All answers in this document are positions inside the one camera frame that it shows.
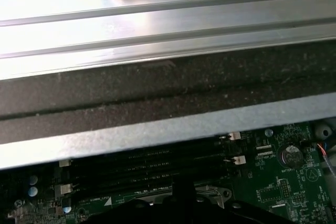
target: screw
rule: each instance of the screw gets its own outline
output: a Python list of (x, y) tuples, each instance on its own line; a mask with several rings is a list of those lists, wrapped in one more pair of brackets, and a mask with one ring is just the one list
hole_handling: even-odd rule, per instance
[(223, 196), (226, 197), (226, 198), (229, 197), (230, 196), (230, 192), (229, 191), (224, 191), (223, 192)]
[(22, 207), (22, 206), (23, 206), (23, 201), (20, 200), (20, 199), (17, 199), (17, 200), (14, 202), (14, 206), (15, 206), (16, 208), (20, 208), (20, 207)]
[(239, 209), (239, 208), (241, 208), (241, 205), (239, 203), (234, 202), (234, 203), (232, 203), (232, 207), (235, 208), (235, 209)]
[(266, 129), (266, 130), (265, 130), (265, 136), (267, 136), (267, 137), (271, 137), (271, 136), (273, 136), (273, 130), (271, 130), (271, 129)]

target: capacitor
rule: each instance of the capacitor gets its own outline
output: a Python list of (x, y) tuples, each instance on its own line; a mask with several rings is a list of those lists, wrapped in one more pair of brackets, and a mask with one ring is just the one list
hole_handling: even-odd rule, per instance
[(68, 213), (70, 213), (70, 212), (71, 212), (71, 210), (72, 210), (72, 208), (71, 208), (71, 207), (63, 207), (63, 212), (64, 212), (65, 214), (68, 214)]
[(29, 190), (28, 190), (28, 195), (30, 197), (35, 197), (38, 194), (38, 189), (35, 186), (32, 186)]
[(305, 163), (302, 151), (295, 145), (283, 147), (280, 154), (280, 161), (289, 168), (300, 168)]
[(29, 177), (29, 184), (31, 186), (36, 185), (37, 182), (38, 182), (38, 177), (36, 175), (32, 175), (32, 176)]

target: green circuit board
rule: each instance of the green circuit board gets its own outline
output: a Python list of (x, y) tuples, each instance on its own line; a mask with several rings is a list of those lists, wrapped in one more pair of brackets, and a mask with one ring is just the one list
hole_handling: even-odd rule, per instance
[(236, 199), (269, 210), (297, 223), (329, 223), (325, 206), (329, 194), (315, 147), (303, 148), (304, 164), (297, 169), (284, 167), (279, 152), (285, 142), (312, 138), (308, 123), (273, 127), (243, 133), (245, 148), (257, 150), (246, 157), (242, 176), (228, 181)]
[[(296, 223), (331, 223), (325, 209), (330, 203), (329, 193), (316, 146), (309, 144), (301, 148), (303, 162), (300, 167), (289, 168), (280, 161), (284, 144), (312, 140), (310, 124), (272, 127), (270, 132), (265, 134), (265, 129), (240, 132), (240, 139), (231, 141), (229, 148), (246, 153), (246, 163), (239, 165), (239, 175), (205, 183), (228, 188), (232, 191), (232, 199), (245, 201)], [(68, 209), (68, 213), (64, 213), (62, 206), (54, 200), (41, 200), (34, 213), (17, 223), (78, 224), (91, 215), (141, 196), (139, 192), (128, 192), (93, 197), (80, 201)]]

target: computer motherboard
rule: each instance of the computer motherboard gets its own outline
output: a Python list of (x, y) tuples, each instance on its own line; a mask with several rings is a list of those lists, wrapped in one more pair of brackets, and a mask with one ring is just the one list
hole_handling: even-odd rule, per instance
[(177, 175), (220, 206), (236, 199), (297, 223), (332, 222), (310, 123), (3, 171), (0, 207), (8, 223), (78, 224), (131, 199), (155, 201)]

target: silver metal rail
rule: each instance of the silver metal rail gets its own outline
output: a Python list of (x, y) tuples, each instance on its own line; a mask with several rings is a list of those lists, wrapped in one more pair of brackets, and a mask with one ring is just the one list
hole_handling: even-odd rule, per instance
[[(0, 80), (336, 38), (336, 0), (0, 0), (0, 4)], [(333, 93), (2, 144), (0, 168), (335, 116), (335, 100)]]
[(0, 3), (0, 79), (336, 37), (336, 0)]

